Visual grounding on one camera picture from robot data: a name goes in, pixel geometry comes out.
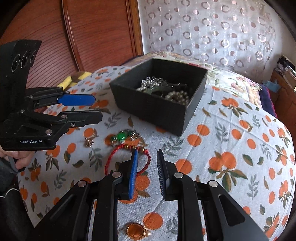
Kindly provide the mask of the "person's left hand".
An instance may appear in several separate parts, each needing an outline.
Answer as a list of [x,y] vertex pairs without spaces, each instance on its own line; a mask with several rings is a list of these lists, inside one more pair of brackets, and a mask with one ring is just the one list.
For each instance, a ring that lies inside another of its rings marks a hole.
[[1,148],[1,158],[4,158],[6,161],[9,161],[10,159],[13,159],[13,160],[16,159],[15,167],[18,170],[28,166],[32,161],[34,155],[35,155],[34,151],[8,152]]

